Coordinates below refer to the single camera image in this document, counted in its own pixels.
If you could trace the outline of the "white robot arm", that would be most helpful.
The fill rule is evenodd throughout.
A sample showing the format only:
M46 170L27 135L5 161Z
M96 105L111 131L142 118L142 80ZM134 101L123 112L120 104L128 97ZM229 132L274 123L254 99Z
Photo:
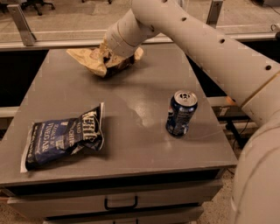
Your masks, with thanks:
M259 127L235 170L229 224L280 224L280 64L192 17L176 0L131 0L106 40L115 54L129 57L159 33Z

